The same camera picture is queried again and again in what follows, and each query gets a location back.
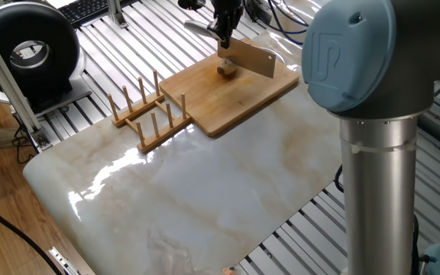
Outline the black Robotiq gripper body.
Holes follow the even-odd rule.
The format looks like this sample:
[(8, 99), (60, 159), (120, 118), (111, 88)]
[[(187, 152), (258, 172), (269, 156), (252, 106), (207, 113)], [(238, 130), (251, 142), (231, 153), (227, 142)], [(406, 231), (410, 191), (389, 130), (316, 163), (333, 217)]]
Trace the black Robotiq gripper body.
[(238, 23), (243, 13), (242, 0), (212, 0), (215, 17), (219, 22)]

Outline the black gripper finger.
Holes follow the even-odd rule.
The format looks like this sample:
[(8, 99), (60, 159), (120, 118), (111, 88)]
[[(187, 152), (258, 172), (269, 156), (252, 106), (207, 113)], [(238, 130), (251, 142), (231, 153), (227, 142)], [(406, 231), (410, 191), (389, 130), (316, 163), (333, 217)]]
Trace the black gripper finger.
[(225, 12), (226, 20), (226, 38), (230, 39), (233, 30), (238, 26), (238, 23), (244, 13), (243, 9), (235, 9)]
[(228, 47), (228, 24), (224, 17), (217, 17), (208, 25), (207, 29), (215, 35), (215, 39), (220, 42), (221, 47)]

